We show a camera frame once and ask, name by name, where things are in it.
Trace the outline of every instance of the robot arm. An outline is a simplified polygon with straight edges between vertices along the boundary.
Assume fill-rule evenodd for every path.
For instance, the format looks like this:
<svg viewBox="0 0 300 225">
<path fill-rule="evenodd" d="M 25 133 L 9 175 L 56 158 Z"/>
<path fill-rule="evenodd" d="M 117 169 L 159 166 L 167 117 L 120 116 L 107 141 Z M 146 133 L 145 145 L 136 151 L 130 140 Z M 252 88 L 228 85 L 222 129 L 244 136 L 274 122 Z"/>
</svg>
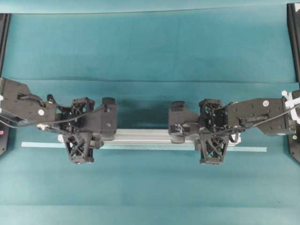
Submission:
<svg viewBox="0 0 300 225">
<path fill-rule="evenodd" d="M 296 124 L 300 91 L 282 98 L 257 98 L 222 105 L 220 100 L 205 99 L 199 103 L 200 115 L 185 108 L 182 101 L 169 109 L 169 134 L 172 143 L 184 143 L 185 137 L 198 135 L 195 150 L 201 151 L 200 163 L 220 164 L 229 141 L 237 142 L 241 132 L 258 127 L 266 135 L 292 135 Z"/>
<path fill-rule="evenodd" d="M 103 140 L 114 139 L 117 130 L 117 106 L 113 98 L 95 102 L 87 97 L 74 99 L 71 106 L 56 103 L 52 95 L 43 101 L 33 95 L 26 84 L 0 79 L 0 115 L 10 122 L 25 122 L 44 131 L 63 135 L 71 162 L 94 162 L 93 149 L 100 148 Z"/>
</svg>

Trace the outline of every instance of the black metal frame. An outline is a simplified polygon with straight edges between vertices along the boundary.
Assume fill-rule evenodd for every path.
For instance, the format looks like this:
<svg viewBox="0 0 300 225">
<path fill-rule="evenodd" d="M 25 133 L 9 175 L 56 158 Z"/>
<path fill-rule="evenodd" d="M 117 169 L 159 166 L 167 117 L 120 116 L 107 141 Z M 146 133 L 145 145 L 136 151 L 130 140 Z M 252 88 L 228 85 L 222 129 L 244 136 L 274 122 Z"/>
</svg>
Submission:
<svg viewBox="0 0 300 225">
<path fill-rule="evenodd" d="M 287 27 L 289 31 L 292 56 L 294 60 L 296 81 L 300 86 L 300 11 L 296 11 L 295 4 L 287 4 Z M 288 136 L 291 156 L 300 163 L 300 126 L 296 124 L 296 135 Z"/>
<path fill-rule="evenodd" d="M 8 36 L 10 14 L 0 14 L 0 77 L 5 55 L 6 40 Z M 0 156 L 7 150 L 9 127 L 0 124 Z"/>
</svg>

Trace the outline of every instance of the teal backdrop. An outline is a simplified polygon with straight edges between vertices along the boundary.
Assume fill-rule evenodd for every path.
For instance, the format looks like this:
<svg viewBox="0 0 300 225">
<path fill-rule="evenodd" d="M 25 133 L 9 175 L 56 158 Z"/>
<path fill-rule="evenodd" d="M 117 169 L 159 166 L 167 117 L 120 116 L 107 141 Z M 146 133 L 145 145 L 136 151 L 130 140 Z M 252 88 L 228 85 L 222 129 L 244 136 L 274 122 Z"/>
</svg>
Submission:
<svg viewBox="0 0 300 225">
<path fill-rule="evenodd" d="M 65 105 L 116 98 L 119 128 L 166 129 L 175 100 L 199 112 L 203 98 L 228 104 L 299 89 L 286 1 L 214 8 L 217 1 L 200 1 L 194 8 L 210 8 L 134 13 L 147 11 L 135 2 L 123 8 L 132 13 L 108 14 L 51 14 L 76 13 L 80 1 L 70 11 L 28 2 L 0 4 L 15 13 L 50 13 L 12 15 L 3 77 Z M 83 10 L 101 12 L 91 2 Z M 240 145 L 267 152 L 228 152 L 220 166 L 200 165 L 197 152 L 101 149 L 95 163 L 74 165 L 64 149 L 21 147 L 57 142 L 55 134 L 27 127 L 9 137 L 0 158 L 0 224 L 300 223 L 300 165 L 286 137 L 249 130 Z"/>
</svg>

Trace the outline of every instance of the teal fabric surface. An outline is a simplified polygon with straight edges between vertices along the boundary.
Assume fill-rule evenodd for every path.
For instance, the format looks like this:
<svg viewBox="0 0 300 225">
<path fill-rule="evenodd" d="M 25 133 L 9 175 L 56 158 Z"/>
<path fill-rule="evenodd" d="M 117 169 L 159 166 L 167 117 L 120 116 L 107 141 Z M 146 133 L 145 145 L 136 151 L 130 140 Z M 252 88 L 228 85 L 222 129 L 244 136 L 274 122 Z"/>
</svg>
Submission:
<svg viewBox="0 0 300 225">
<path fill-rule="evenodd" d="M 119 128 L 166 128 L 174 100 L 199 112 L 204 98 L 228 104 L 297 90 L 285 20 L 283 6 L 13 15 L 3 76 L 65 105 L 116 98 Z M 74 165 L 63 149 L 21 147 L 57 142 L 55 134 L 11 130 L 0 224 L 298 225 L 300 165 L 286 137 L 253 129 L 242 140 L 268 151 L 228 152 L 211 166 L 197 152 L 100 149 L 95 163 Z"/>
<path fill-rule="evenodd" d="M 13 15 L 8 36 L 15 79 L 295 82 L 284 5 Z"/>
<path fill-rule="evenodd" d="M 295 0 L 3 0 L 1 13 L 70 14 L 118 13 L 274 5 Z"/>
</svg>

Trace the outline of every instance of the black cable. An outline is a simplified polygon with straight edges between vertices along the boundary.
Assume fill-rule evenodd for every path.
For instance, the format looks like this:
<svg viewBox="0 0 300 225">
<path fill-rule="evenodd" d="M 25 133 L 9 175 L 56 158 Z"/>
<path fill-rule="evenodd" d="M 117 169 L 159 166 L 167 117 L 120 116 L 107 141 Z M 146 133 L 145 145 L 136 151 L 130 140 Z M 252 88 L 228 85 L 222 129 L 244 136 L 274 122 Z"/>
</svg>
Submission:
<svg viewBox="0 0 300 225">
<path fill-rule="evenodd" d="M 279 117 L 281 117 L 281 116 L 283 116 L 283 115 L 286 115 L 287 113 L 289 113 L 290 111 L 292 111 L 293 109 L 296 109 L 296 108 L 298 108 L 298 107 L 300 107 L 300 104 L 294 106 L 293 108 L 290 108 L 290 109 L 284 111 L 284 112 L 281 113 L 281 114 L 278 114 L 277 116 L 274 116 L 274 117 L 271 117 L 271 118 L 269 118 L 269 119 L 267 119 L 267 120 L 264 120 L 264 121 L 262 121 L 262 122 L 256 123 L 256 124 L 252 125 L 252 126 L 249 127 L 249 128 L 255 128 L 255 127 L 257 127 L 257 126 L 259 126 L 259 125 L 261 125 L 261 124 L 263 124 L 263 123 L 267 123 L 267 122 L 269 122 L 269 121 L 271 121 L 271 120 L 277 119 L 277 118 L 279 118 Z"/>
<path fill-rule="evenodd" d="M 233 130 L 238 130 L 238 129 L 250 129 L 250 128 L 255 128 L 255 127 L 257 127 L 257 126 L 259 126 L 259 125 L 261 125 L 261 124 L 267 123 L 267 122 L 269 122 L 269 121 L 271 121 L 271 120 L 274 120 L 274 119 L 277 119 L 277 118 L 279 118 L 279 117 L 281 117 L 281 116 L 283 116 L 283 115 L 286 115 L 287 113 L 289 113 L 290 111 L 292 111 L 293 109 L 296 109 L 296 108 L 298 108 L 298 107 L 300 107 L 300 104 L 294 106 L 293 108 L 290 108 L 290 109 L 284 111 L 284 112 L 281 113 L 281 114 L 278 114 L 277 116 L 274 116 L 274 117 L 271 117 L 271 118 L 269 118 L 269 119 L 267 119 L 267 120 L 264 120 L 264 121 L 262 121 L 262 122 L 256 123 L 256 124 L 254 124 L 254 125 L 252 125 L 252 126 L 250 126 L 250 127 L 234 127 L 234 128 L 230 128 L 230 129 L 227 129 L 227 130 L 221 130 L 221 131 L 218 131 L 218 132 L 211 132 L 211 134 L 212 134 L 212 135 L 219 135 L 219 134 L 222 134 L 222 133 L 224 133 L 224 132 L 233 131 Z"/>
<path fill-rule="evenodd" d="M 36 101 L 39 102 L 39 104 L 40 104 L 41 107 L 45 107 L 45 104 L 44 104 L 43 100 L 42 100 L 39 96 L 37 96 L 37 95 L 32 95 L 32 94 L 29 94 L 29 95 L 23 95 L 23 96 L 20 96 L 19 99 L 20 99 L 20 100 L 24 100 L 24 99 L 34 99 L 34 100 L 36 100 Z"/>
<path fill-rule="evenodd" d="M 34 122 L 34 123 L 29 123 L 29 124 L 24 124 L 24 125 L 19 125 L 19 126 L 14 126 L 14 125 L 10 125 L 4 121 L 1 121 L 0 120 L 0 123 L 3 123 L 4 125 L 10 127 L 10 128 L 24 128 L 24 127 L 29 127 L 29 126 L 35 126 L 35 125 L 38 125 L 38 124 L 56 124 L 56 123 L 66 123 L 66 122 L 71 122 L 73 120 L 76 120 L 76 119 L 79 119 L 83 116 L 87 116 L 89 114 L 92 114 L 92 113 L 95 113 L 97 111 L 99 111 L 100 109 L 102 108 L 98 108 L 92 112 L 86 112 L 86 113 L 83 113 L 81 115 L 78 115 L 78 116 L 75 116 L 75 117 L 72 117 L 72 118 L 69 118 L 69 119 L 65 119 L 65 120 L 56 120 L 56 121 L 41 121 L 41 122 Z"/>
</svg>

